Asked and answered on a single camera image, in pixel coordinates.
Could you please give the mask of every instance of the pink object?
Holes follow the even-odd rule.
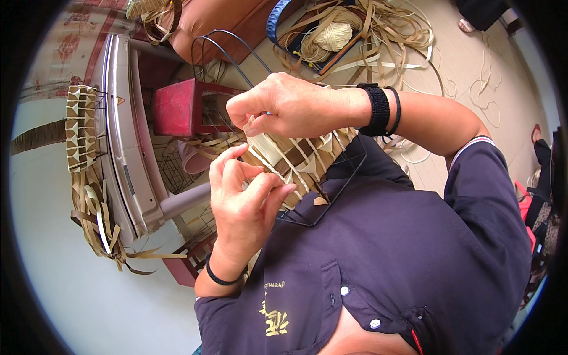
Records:
[[[523,194],[523,199],[519,202],[519,208],[521,209],[521,218],[525,220],[527,218],[527,213],[529,211],[529,207],[531,206],[532,198],[529,196],[525,188],[521,185],[521,183],[515,180],[515,187]]]
[[[527,233],[529,233],[529,239],[531,240],[531,253],[534,252],[534,246],[536,245],[536,237],[532,232],[532,229],[527,226]]]
[[[519,202],[519,209],[521,210],[521,218],[525,220],[527,218],[527,213],[529,211],[529,207],[531,206],[532,198],[529,196],[525,188],[521,185],[521,183],[515,180],[515,188],[518,189],[523,194],[523,199]],[[534,251],[534,246],[536,245],[536,238],[532,229],[527,226],[527,233],[529,235],[529,239],[531,241],[531,253]]]
[[[192,144],[178,140],[178,151],[184,172],[188,174],[198,174],[209,168],[212,160],[199,154],[197,152],[198,149],[199,148],[196,148]],[[215,152],[211,149],[206,148],[203,149],[203,151],[209,154],[215,154]]]

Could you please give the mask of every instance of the slipper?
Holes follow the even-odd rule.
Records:
[[[534,140],[534,132],[535,132],[535,131],[542,132],[542,131],[540,130],[540,126],[538,125],[538,123],[534,125],[533,131],[531,132],[531,142],[532,142],[533,144],[536,143],[536,141]]]
[[[461,19],[461,20],[458,22],[458,27],[459,27],[463,32],[465,32],[465,33],[469,33],[469,32],[475,31],[475,27],[473,27],[473,26],[471,25],[471,23],[469,23],[469,21],[466,20],[466,19]]]

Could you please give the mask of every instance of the bracelet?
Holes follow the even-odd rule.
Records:
[[[381,89],[376,82],[360,83],[357,87],[367,92],[369,101],[371,102],[371,120],[369,125],[361,127],[359,131],[365,136],[384,136],[390,117],[390,106],[387,95],[385,95],[383,89]]]
[[[391,131],[386,132],[386,134],[385,134],[385,136],[391,136],[396,131],[396,128],[398,127],[398,123],[400,122],[400,99],[398,98],[398,93],[396,92],[394,87],[386,86],[385,89],[392,90],[392,93],[394,94],[394,98],[396,100],[396,120],[394,121],[394,125],[392,126]]]
[[[209,266],[209,259],[211,258],[211,253],[207,253],[205,254],[205,268],[207,269],[207,274],[209,274],[209,277],[215,281],[215,283],[218,283],[222,286],[230,286],[230,285],[234,285],[236,284],[239,280],[241,280],[241,277],[243,277],[244,274],[247,273],[248,271],[248,265],[245,266],[243,273],[241,274],[241,276],[239,276],[238,279],[234,280],[234,281],[223,281],[220,278],[218,278],[217,276],[215,276],[215,274],[211,271],[211,267]]]

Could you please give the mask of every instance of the wrist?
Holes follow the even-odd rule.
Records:
[[[218,244],[220,244],[219,241],[215,243],[209,259],[211,271],[223,281],[238,279],[250,258],[236,257],[234,253],[229,253],[222,244]]]
[[[345,97],[342,102],[343,127],[365,127],[371,121],[371,100],[363,89],[348,87],[337,90]]]

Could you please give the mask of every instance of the foot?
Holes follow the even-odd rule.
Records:
[[[531,141],[532,143],[536,143],[542,139],[542,134],[540,132],[540,126],[537,124],[534,125],[533,132],[531,134]]]
[[[461,19],[458,22],[458,27],[465,33],[473,32],[475,30],[475,27],[473,27],[466,19]]]

